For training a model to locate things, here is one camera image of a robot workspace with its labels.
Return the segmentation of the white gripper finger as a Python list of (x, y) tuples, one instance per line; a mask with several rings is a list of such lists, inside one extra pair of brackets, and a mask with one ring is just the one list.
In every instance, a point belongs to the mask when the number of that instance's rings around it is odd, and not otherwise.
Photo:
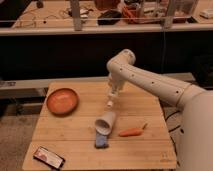
[(109, 99), (109, 100), (107, 101), (107, 107), (113, 107), (113, 105), (114, 105), (114, 101), (111, 100), (111, 99)]

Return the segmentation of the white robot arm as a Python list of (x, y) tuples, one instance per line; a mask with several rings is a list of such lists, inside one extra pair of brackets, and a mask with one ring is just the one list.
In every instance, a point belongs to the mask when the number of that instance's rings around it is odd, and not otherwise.
[(213, 90), (137, 68), (135, 60), (124, 49), (107, 62), (111, 93), (129, 81), (176, 107), (182, 113), (176, 171), (213, 171)]

